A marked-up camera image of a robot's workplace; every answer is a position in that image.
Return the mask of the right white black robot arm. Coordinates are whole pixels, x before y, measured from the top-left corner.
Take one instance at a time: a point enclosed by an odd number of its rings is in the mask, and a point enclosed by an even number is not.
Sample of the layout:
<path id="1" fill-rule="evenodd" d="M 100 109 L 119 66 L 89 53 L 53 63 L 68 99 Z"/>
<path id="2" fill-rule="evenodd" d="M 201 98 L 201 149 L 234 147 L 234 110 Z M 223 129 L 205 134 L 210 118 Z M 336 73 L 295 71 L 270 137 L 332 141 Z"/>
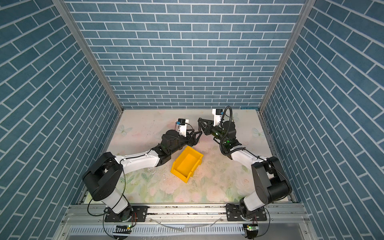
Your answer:
<path id="1" fill-rule="evenodd" d="M 252 171 L 254 191 L 239 203 L 245 218 L 249 219 L 258 209 L 291 194 L 292 187 L 280 160 L 276 157 L 265 158 L 249 151 L 237 140 L 236 125 L 233 122 L 216 124 L 213 120 L 199 118 L 198 125 L 205 135 L 214 137 L 224 156 Z"/>

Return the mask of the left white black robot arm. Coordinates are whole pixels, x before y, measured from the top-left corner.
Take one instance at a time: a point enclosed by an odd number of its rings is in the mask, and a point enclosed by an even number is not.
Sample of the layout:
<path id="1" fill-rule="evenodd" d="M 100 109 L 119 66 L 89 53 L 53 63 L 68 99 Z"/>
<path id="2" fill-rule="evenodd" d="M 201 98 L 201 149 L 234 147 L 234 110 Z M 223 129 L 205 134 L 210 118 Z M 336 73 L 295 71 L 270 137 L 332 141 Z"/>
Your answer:
<path id="1" fill-rule="evenodd" d="M 128 156 L 106 152 L 85 171 L 82 180 L 94 201 L 103 202 L 117 215 L 129 214 L 132 207 L 117 189 L 119 179 L 130 172 L 164 165 L 184 146 L 197 145 L 201 135 L 201 131 L 187 130 L 183 136 L 176 130 L 168 130 L 162 135 L 162 141 L 146 152 Z"/>

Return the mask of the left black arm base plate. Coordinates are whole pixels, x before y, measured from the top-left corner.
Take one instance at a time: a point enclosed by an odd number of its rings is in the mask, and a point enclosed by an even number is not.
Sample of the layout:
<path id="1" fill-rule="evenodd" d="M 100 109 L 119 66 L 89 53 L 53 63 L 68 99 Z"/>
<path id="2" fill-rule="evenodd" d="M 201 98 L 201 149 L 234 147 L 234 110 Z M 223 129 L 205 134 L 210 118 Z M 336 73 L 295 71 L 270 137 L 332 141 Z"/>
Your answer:
<path id="1" fill-rule="evenodd" d="M 123 222 L 145 222 L 148 206 L 128 206 L 121 213 L 116 214 L 111 208 L 107 207 L 105 222 L 123 223 Z"/>

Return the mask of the black handled screwdriver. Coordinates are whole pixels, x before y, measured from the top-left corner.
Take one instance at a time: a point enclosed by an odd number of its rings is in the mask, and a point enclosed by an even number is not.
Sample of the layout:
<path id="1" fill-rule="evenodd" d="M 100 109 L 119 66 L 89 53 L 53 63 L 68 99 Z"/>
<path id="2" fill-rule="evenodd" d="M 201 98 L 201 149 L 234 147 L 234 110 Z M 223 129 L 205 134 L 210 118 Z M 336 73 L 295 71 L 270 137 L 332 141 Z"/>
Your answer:
<path id="1" fill-rule="evenodd" d="M 196 132 L 196 136 L 200 137 L 202 134 L 203 132 L 201 131 L 201 128 L 199 128 L 198 131 Z"/>

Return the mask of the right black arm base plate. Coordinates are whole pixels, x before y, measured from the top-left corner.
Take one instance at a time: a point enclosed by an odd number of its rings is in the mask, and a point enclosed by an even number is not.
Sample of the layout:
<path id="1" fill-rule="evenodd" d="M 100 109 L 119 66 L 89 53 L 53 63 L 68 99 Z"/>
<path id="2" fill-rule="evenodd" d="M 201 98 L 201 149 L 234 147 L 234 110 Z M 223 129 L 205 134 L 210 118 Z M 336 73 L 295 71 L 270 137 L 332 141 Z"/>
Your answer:
<path id="1" fill-rule="evenodd" d="M 266 221 L 267 215 L 263 207 L 249 211 L 245 205 L 226 204 L 228 222 L 239 221 Z"/>

